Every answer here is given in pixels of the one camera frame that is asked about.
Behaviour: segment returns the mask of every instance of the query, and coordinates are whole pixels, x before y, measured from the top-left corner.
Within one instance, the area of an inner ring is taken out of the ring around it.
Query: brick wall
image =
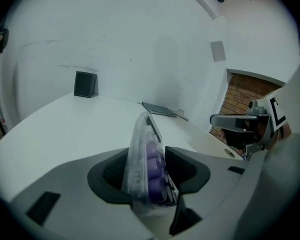
[[[252,76],[233,74],[220,109],[220,114],[244,114],[250,101],[260,99],[280,87],[272,82]],[[225,140],[219,134],[219,131],[220,128],[213,126],[210,133],[224,142]],[[242,153],[242,151],[237,149],[235,151],[239,154]]]

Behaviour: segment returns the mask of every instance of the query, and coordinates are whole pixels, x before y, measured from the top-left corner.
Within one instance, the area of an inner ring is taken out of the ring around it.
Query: black device
[[[93,73],[77,71],[74,82],[74,96],[91,98],[98,94],[98,76]]]

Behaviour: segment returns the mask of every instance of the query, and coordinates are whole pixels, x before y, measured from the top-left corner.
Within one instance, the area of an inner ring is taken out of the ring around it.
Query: table surface
[[[129,147],[139,103],[68,94],[39,109],[0,141],[0,197],[10,202],[54,167]],[[152,115],[163,146],[230,158],[224,143],[179,117]],[[242,158],[235,154],[235,159]]]

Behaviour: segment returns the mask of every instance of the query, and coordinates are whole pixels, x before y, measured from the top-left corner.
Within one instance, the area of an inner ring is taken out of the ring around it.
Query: black box
[[[97,94],[97,82],[96,74],[77,71],[74,82],[74,95],[91,98],[94,94]]]

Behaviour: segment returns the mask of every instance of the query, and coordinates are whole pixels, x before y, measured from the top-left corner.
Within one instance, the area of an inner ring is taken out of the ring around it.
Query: plastic package
[[[160,132],[151,114],[143,112],[134,124],[121,190],[132,196],[137,214],[153,215],[176,205],[174,189]]]

